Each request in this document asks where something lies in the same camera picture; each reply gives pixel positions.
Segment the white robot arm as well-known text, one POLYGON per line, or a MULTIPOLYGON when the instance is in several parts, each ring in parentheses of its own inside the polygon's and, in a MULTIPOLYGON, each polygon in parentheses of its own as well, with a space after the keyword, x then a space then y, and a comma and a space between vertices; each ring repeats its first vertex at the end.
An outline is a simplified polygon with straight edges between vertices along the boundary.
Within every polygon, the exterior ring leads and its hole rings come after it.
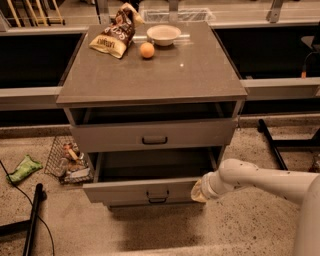
POLYGON ((256 187, 301 207, 293 256, 320 256, 320 174, 263 169, 237 159, 226 159, 202 176, 191 199, 206 203, 245 187, 256 187))

